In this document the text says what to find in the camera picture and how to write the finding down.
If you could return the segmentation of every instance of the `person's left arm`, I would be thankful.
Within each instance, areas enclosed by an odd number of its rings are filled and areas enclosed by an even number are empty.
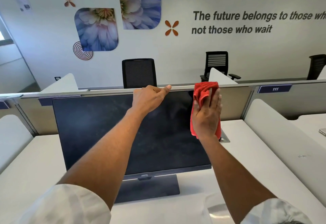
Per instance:
[[[58,184],[82,186],[102,198],[111,210],[123,180],[132,143],[144,117],[163,101],[171,86],[134,91],[132,108],[94,147],[81,157]]]

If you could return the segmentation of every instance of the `black chair with slatted back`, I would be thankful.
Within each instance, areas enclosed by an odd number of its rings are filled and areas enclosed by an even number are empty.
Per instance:
[[[228,52],[206,52],[206,66],[204,75],[201,75],[202,82],[208,82],[211,68],[217,69],[224,75],[228,75],[229,54]],[[240,79],[241,77],[235,74],[229,74],[232,80]]]
[[[122,61],[124,88],[157,87],[154,59],[136,58]]]
[[[316,80],[326,65],[326,54],[310,56],[310,68],[307,80]]]

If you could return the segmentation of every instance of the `person's right hand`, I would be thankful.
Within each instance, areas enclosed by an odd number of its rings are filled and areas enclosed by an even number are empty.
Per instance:
[[[194,111],[191,120],[199,140],[213,137],[218,127],[218,121],[220,120],[222,110],[220,89],[216,90],[212,101],[211,95],[212,89],[209,91],[209,96],[204,99],[201,109],[199,108],[198,102],[194,100]]]
[[[158,88],[148,85],[146,88],[135,89],[132,100],[132,108],[144,117],[156,109],[171,90],[171,85]]]

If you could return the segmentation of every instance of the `sleeve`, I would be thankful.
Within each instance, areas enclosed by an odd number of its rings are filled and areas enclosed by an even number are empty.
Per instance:
[[[95,193],[77,185],[55,185],[16,221],[15,224],[109,223],[111,213]]]
[[[312,224],[309,218],[288,202],[271,198],[257,206],[242,220],[241,224]]]

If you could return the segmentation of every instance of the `spiral wall decoration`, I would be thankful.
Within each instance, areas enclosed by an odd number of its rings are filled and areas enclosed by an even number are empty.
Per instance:
[[[73,51],[75,55],[81,60],[89,60],[93,57],[92,51],[83,51],[80,41],[77,41],[73,46]]]

